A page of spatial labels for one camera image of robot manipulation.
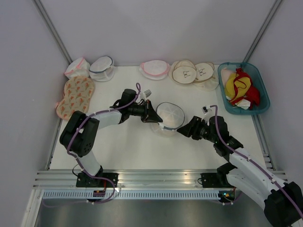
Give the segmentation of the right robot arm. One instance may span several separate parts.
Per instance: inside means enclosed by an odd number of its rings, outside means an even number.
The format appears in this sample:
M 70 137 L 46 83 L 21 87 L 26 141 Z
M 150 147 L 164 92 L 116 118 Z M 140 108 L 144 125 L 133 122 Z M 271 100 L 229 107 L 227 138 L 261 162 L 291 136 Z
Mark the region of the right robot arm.
M 227 163 L 217 168 L 216 181 L 238 188 L 255 201 L 274 227 L 290 227 L 303 218 L 303 194 L 295 182 L 286 182 L 259 164 L 244 146 L 229 134 L 221 116 L 209 121 L 194 116 L 178 133 L 193 140 L 212 142 Z

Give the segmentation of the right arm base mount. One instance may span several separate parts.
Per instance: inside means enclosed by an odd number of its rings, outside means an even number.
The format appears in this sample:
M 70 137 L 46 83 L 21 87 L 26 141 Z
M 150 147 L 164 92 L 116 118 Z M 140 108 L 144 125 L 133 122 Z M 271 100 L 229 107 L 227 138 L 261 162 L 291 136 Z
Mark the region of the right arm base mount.
M 216 172 L 201 173 L 203 188 L 233 188 L 227 181 L 227 174 L 235 169 L 230 163 L 226 163 L 216 169 Z

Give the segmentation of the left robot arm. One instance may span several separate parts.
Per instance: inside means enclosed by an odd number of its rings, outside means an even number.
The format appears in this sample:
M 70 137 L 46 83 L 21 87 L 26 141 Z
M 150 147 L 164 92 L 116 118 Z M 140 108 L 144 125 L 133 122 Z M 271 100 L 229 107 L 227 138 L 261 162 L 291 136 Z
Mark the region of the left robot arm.
M 75 111 L 68 120 L 59 142 L 81 167 L 77 187 L 97 188 L 106 185 L 114 188 L 115 177 L 104 177 L 103 168 L 96 160 L 92 148 L 98 130 L 124 123 L 130 116 L 140 117 L 143 123 L 163 122 L 149 99 L 137 103 L 139 92 L 125 89 L 120 99 L 109 109 L 92 114 Z

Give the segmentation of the blue-trimmed white mesh laundry bag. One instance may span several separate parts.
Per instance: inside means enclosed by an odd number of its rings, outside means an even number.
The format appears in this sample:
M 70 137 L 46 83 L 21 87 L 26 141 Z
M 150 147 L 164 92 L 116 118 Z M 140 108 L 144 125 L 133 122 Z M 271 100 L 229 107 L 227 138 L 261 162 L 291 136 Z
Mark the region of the blue-trimmed white mesh laundry bag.
M 161 137 L 172 137 L 185 122 L 185 113 L 181 107 L 170 102 L 162 102 L 156 108 L 162 122 L 152 123 L 151 130 Z

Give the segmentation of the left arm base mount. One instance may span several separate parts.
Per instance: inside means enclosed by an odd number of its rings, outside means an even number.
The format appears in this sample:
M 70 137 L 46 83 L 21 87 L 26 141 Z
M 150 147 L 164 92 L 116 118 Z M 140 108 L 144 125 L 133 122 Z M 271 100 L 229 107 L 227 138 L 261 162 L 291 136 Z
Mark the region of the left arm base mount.
M 77 174 L 76 187 L 78 188 L 114 188 L 117 187 L 118 173 L 104 173 L 101 168 L 97 175 L 91 177 L 84 171 Z

